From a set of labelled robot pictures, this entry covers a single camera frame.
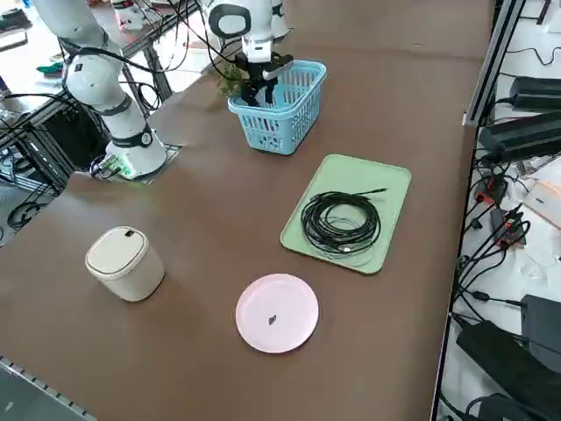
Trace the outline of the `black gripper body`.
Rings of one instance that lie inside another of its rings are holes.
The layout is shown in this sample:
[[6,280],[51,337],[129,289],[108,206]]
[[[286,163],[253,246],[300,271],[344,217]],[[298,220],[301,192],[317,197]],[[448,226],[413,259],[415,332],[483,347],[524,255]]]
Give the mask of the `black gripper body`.
[[291,68],[294,64],[292,54],[279,54],[272,52],[271,60],[267,62],[250,62],[245,54],[236,55],[236,66],[245,71],[252,82],[272,81],[282,72]]

